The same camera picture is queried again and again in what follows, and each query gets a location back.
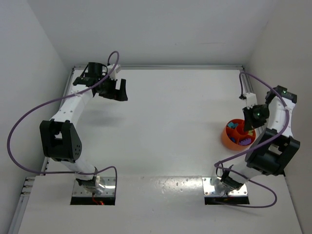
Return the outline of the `purple lego plate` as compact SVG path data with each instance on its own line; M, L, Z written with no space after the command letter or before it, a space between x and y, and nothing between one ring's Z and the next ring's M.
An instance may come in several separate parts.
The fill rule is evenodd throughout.
M251 138L246 138L246 139L243 139L241 141L238 142L238 145L240 146L248 146L252 143L252 139Z

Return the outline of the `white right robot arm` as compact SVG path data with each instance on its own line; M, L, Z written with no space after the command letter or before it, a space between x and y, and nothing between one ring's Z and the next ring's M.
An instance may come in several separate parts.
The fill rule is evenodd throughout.
M255 103L253 93L242 94L240 98L246 101L243 130L247 132L264 125L266 128L246 151L245 159L224 170L220 184L229 191L240 189L256 176L282 174L300 148L291 127L296 94L278 85L267 92L262 105Z

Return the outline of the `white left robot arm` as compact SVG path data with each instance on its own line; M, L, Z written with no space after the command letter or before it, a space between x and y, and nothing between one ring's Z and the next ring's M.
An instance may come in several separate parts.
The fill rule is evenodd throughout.
M127 101L126 80L122 79L120 88L116 88L116 76L120 70L118 64L88 63L74 80L70 97L50 120L42 121L39 126L44 155L66 166L75 174L79 186L93 194L98 194L104 185L96 174L97 168L82 155L82 142L76 125L85 106L95 95Z

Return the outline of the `orange round divided container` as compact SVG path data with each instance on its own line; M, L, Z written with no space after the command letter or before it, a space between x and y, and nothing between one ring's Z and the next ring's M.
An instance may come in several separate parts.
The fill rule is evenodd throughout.
M232 119L226 124L221 134L221 141L227 149L243 151L254 143L255 130L244 131L244 124L243 119Z

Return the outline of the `aluminium frame rail right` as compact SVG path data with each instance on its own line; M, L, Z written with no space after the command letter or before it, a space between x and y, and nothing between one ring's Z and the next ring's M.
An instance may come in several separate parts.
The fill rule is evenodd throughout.
M251 85L252 77L253 76L248 74L245 70L240 71L239 81L241 94L254 93L254 89ZM262 130L262 132L250 147L250 151L246 153L245 160L247 167L255 169L265 175L272 175L275 174L279 168L279 164L277 163L277 154L270 150L270 146L275 141L278 131L276 129L271 130L269 128L263 128L268 123L268 120L269 118L263 126L258 127Z

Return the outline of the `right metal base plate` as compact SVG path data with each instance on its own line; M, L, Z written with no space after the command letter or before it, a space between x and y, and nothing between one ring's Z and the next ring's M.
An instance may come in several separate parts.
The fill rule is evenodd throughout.
M247 197L247 186L244 184L239 190L226 187L220 177L202 177L203 192L205 197Z

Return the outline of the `metal base plate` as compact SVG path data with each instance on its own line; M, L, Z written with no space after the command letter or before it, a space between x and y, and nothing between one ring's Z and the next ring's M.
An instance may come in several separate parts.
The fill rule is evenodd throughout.
M202 177L203 192L205 197L247 197L247 186L244 184L239 190L226 187L220 177Z
M115 197L116 178L115 177L100 177L100 182L97 188L85 188L79 186L78 182L74 182L72 197Z

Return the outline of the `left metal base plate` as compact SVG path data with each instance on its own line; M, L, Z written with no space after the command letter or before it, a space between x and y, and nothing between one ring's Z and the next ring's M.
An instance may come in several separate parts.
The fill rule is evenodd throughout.
M100 177L100 182L97 188L85 188L79 186L78 182L74 182L72 197L115 197L116 178L115 177Z

